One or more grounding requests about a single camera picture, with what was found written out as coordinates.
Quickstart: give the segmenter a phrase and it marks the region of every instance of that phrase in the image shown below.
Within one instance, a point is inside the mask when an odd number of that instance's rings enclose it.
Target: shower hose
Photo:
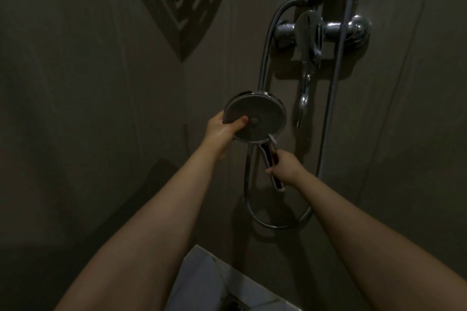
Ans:
[[[323,172],[323,164],[324,164],[324,152],[326,149],[327,139],[329,137],[329,130],[331,128],[331,118],[332,118],[332,110],[334,108],[334,102],[336,98],[336,91],[337,91],[337,80],[339,79],[339,72],[341,70],[342,64],[342,56],[344,54],[344,43],[346,39],[348,23],[350,21],[350,14],[352,11],[352,2],[353,0],[346,0],[345,1],[345,9],[344,9],[344,16],[341,22],[341,28],[339,30],[339,40],[336,43],[336,47],[334,50],[335,54],[335,63],[334,63],[334,70],[332,73],[331,82],[329,85],[329,92],[328,98],[326,102],[326,111],[324,115],[324,125],[323,125],[323,134],[321,136],[321,144],[319,148],[319,157],[318,157],[318,167],[316,170],[316,176],[318,178],[322,177]],[[265,83],[266,83],[266,68],[268,66],[268,59],[269,59],[269,50],[272,42],[272,38],[274,35],[274,29],[279,21],[281,15],[289,8],[292,8],[297,5],[309,5],[310,0],[289,0],[286,1],[274,14],[271,24],[269,25],[268,33],[266,35],[266,42],[264,44],[262,59],[261,59],[261,68],[260,68],[260,78],[258,82],[258,90],[264,91]],[[259,219],[250,205],[250,171],[251,171],[251,161],[253,157],[253,148],[254,144],[248,145],[247,151],[247,159],[245,162],[245,175],[243,178],[243,197],[245,205],[250,212],[250,215],[253,219],[260,225],[270,228],[270,229],[289,229],[296,226],[301,225],[302,223],[308,221],[308,219],[312,216],[313,211],[310,206],[307,207],[305,212],[298,218],[298,220],[294,224],[290,225],[271,225],[268,224],[261,219]]]

